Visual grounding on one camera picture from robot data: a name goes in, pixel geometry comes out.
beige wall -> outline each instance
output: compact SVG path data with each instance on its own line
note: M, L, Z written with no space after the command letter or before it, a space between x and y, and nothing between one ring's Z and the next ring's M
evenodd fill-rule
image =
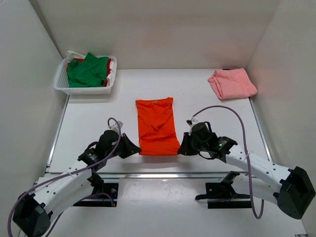
M316 1L282 0L247 67L273 156L316 187ZM316 236L316 200L303 221Z
M0 236L20 194L43 175L65 96L61 56L27 0L0 0ZM14 236L17 236L15 224Z
M279 0L32 0L59 51L120 69L245 67Z

folded pink towel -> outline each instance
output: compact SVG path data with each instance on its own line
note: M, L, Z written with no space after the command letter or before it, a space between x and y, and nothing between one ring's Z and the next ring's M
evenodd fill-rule
M244 68L216 70L208 82L219 99L247 98L258 92Z

white plastic basket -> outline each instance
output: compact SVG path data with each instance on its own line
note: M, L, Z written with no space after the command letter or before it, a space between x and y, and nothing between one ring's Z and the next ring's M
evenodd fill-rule
M112 86L114 85L115 76L117 74L117 58L108 56L114 62L113 76L110 84L106 87L80 87L80 88L69 88L68 76L67 76L67 59L64 58L59 65L56 75L54 88L56 90L62 90L67 95L96 95L96 94L110 94Z

orange cloth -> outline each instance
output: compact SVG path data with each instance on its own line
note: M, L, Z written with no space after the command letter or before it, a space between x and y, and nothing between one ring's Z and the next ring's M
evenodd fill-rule
M176 156L180 144L174 128L173 98L136 100L141 155Z

green cloth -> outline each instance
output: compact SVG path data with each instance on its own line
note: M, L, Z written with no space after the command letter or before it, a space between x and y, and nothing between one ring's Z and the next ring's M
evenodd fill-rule
M69 87L102 87L107 79L108 57L88 53L83 62L71 60L68 65Z

